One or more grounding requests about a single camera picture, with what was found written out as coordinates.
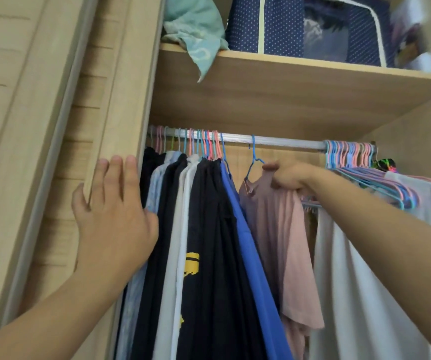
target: wardrobe door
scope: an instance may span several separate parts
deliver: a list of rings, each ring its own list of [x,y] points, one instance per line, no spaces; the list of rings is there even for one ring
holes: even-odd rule
[[[139,156],[142,151],[163,5],[164,0],[99,0],[20,313],[74,271],[79,244],[70,207],[74,188],[84,182],[90,199],[99,157]],[[115,304],[108,311],[75,359],[113,356],[119,310]]]
[[[0,325],[62,96],[84,0],[0,0]]]

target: mauve top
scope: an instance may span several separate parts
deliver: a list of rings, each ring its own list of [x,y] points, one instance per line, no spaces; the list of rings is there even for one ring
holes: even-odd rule
[[[240,205],[259,249],[267,280],[297,359],[311,329],[324,327],[304,225],[295,191],[271,188],[272,172],[239,190]]]

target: fabric storage bag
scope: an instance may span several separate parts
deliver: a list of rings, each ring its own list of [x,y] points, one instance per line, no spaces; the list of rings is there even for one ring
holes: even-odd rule
[[[333,9],[337,3],[343,10]],[[226,39],[231,50],[393,67],[389,7],[383,0],[233,0]],[[343,27],[336,26],[337,33],[311,29],[317,27],[308,12],[314,9]],[[310,48],[315,34],[321,41]]]

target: teal cloth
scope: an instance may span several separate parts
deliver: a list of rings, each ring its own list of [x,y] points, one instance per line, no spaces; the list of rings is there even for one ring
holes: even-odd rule
[[[229,49],[224,23],[212,0],[167,0],[162,41],[178,43],[200,71],[203,80],[219,49]]]

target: wardrobe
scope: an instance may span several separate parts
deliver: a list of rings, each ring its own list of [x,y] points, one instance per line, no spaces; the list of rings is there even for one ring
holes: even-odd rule
[[[187,53],[160,43],[164,1],[0,0],[0,327],[74,271],[72,191],[83,181],[89,197],[98,157],[141,157],[149,125],[374,141],[401,173],[431,177],[431,74],[221,51],[197,83]],[[226,19],[231,0],[214,1]],[[315,151],[256,151],[325,164]],[[238,187],[252,151],[226,153]],[[112,358],[120,306],[75,359]]]

